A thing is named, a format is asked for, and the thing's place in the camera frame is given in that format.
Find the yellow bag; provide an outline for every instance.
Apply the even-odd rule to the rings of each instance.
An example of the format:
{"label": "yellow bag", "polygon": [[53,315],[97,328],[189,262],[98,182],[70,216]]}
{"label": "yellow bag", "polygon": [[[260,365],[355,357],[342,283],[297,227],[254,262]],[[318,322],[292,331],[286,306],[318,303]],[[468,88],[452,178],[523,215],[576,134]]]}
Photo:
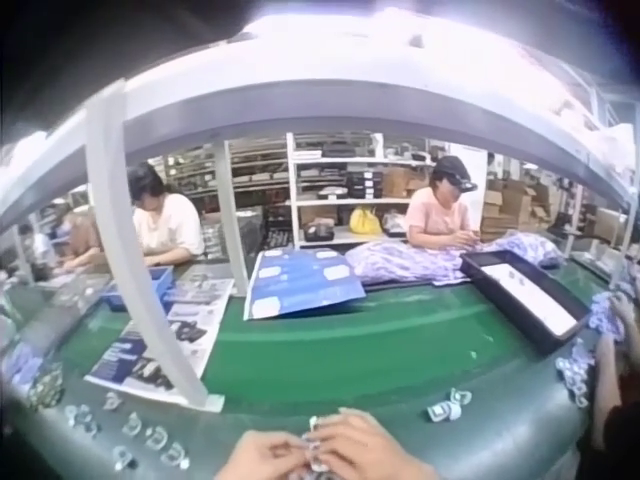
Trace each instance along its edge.
{"label": "yellow bag", "polygon": [[358,235],[379,235],[382,227],[373,211],[365,207],[356,208],[349,218],[349,229]]}

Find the black tray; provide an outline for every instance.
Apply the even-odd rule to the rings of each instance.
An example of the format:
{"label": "black tray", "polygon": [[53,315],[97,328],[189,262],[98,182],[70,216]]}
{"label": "black tray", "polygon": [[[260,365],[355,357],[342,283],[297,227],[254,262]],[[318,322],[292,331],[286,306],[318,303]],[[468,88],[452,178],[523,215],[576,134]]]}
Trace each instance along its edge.
{"label": "black tray", "polygon": [[[482,271],[483,267],[505,263],[511,265],[555,300],[576,319],[576,325],[562,336],[556,336],[518,298]],[[462,255],[460,270],[542,354],[549,354],[567,343],[582,329],[587,320],[589,308],[578,297],[541,268],[513,252],[500,250],[466,253]]]}

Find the blue bin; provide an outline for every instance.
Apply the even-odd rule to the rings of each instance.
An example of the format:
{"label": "blue bin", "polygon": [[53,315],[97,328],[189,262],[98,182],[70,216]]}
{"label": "blue bin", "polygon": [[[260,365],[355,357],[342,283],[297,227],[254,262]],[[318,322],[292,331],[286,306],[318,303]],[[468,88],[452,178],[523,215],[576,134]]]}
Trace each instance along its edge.
{"label": "blue bin", "polygon": [[[153,267],[149,269],[149,275],[151,275],[153,291],[157,297],[161,299],[173,284],[173,267]],[[116,285],[115,281],[109,284],[101,298],[109,306],[111,311],[127,311],[127,307],[124,304],[120,292],[118,292],[118,285]]]}

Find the woman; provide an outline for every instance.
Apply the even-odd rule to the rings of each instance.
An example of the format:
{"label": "woman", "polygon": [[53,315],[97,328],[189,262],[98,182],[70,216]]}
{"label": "woman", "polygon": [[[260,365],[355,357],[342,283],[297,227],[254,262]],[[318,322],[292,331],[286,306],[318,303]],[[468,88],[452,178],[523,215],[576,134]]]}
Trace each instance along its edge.
{"label": "woman", "polygon": [[409,243],[432,250],[471,248],[478,243],[469,224],[469,209],[460,202],[463,193],[476,189],[460,158],[448,155],[439,159],[429,187],[411,197],[406,216]]}
{"label": "woman", "polygon": [[36,233],[30,223],[18,227],[18,234],[22,242],[27,262],[32,265],[46,265],[55,267],[58,258],[51,245],[49,237],[42,233]]}
{"label": "woman", "polygon": [[200,256],[204,241],[193,203],[170,193],[146,162],[129,168],[128,180],[135,206],[133,223],[147,266],[179,265]]}
{"label": "woman", "polygon": [[75,270],[93,263],[102,252],[98,226],[91,212],[76,213],[68,204],[58,210],[58,238],[68,236],[62,264],[65,270]]}

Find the pink shirt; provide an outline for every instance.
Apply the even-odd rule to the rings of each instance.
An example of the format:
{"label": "pink shirt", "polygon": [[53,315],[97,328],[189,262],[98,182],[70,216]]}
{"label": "pink shirt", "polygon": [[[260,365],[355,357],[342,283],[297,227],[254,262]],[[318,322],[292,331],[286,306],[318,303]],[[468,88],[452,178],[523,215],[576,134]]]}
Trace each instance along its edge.
{"label": "pink shirt", "polygon": [[411,197],[407,209],[407,230],[420,227],[427,235],[450,235],[460,230],[470,230],[469,209],[457,202],[446,210],[440,205],[430,187],[421,188]]}

